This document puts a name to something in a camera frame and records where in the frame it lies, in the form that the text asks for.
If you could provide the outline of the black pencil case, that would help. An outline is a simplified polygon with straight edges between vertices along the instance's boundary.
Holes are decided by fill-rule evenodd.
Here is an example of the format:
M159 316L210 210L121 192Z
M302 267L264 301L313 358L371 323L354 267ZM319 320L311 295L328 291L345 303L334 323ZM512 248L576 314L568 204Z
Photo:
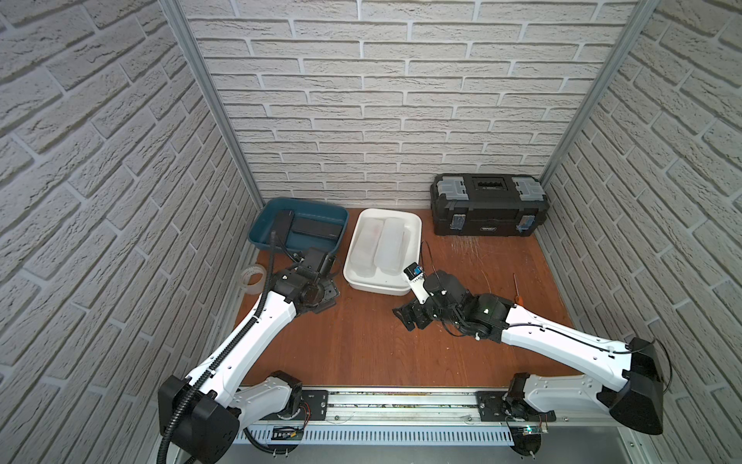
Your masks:
M288 236L292 228L292 223L295 218L293 210L280 210L274 216L274 222L272 223L272 232L276 234L276 241L278 245L287 247Z
M291 231L296 234L336 242L341 238L343 226L322 222L322 220L313 220L313 218L295 218L291 225Z

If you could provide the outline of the black pencil case front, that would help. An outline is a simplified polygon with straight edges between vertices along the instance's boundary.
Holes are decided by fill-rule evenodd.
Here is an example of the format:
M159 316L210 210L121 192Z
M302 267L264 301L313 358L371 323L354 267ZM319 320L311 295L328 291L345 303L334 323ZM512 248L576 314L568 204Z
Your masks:
M276 234L276 241L278 245L287 247L288 236L292 228L292 223L295 218L293 210L280 210L274 216L274 222L272 223L272 232Z

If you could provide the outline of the ribbed translucent pencil case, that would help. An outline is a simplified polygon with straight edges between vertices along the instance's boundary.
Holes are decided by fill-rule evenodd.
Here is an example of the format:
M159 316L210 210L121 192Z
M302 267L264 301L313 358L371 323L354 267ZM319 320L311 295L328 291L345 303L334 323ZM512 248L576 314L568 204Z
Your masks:
M407 249L407 229L401 218L387 218L374 256L375 266L393 276L402 272Z

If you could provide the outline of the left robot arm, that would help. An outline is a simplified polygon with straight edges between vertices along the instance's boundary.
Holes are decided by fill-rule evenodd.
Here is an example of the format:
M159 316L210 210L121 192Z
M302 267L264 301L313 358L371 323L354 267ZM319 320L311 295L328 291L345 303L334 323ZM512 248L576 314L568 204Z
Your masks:
M188 375L172 375L162 383L158 463L169 462L172 446L189 463L216 463L239 433L269 415L309 422L312 410L297 378L276 371L253 387L244 389L241 382L288 324L334 306L339 294L334 262L332 253L311 247L287 269L268 270L257 304L216 351Z

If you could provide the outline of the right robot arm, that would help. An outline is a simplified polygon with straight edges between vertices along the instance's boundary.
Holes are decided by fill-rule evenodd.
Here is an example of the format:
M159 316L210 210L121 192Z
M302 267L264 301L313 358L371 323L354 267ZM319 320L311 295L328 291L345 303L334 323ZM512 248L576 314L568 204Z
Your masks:
M493 294L475 295L451 274L427 275L414 263L403 276L415 299L394 309L408 331L435 321L452 336L523 348L577 370L577 375L515 375L502 398L504 416L549 421L558 411L605 414L647 435L664 431L664 378L653 342L591 336Z

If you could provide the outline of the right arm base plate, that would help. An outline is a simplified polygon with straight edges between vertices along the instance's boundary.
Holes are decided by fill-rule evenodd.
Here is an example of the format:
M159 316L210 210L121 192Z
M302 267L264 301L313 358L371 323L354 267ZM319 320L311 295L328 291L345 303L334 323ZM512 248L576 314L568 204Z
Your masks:
M502 421L530 421L531 423L552 423L557 416L554 411L538 412L523 399L513 399L503 391L475 392L477 411L483 423Z

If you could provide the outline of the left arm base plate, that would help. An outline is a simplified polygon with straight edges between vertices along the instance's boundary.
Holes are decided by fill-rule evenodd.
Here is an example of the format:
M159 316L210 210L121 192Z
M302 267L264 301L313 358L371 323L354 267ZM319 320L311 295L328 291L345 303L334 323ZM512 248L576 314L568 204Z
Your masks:
M309 421L324 421L328 413L329 396L328 390L303 390L301 398L296 401L295 410L272 413L262 418L262 421L305 421L306 414L309 414Z

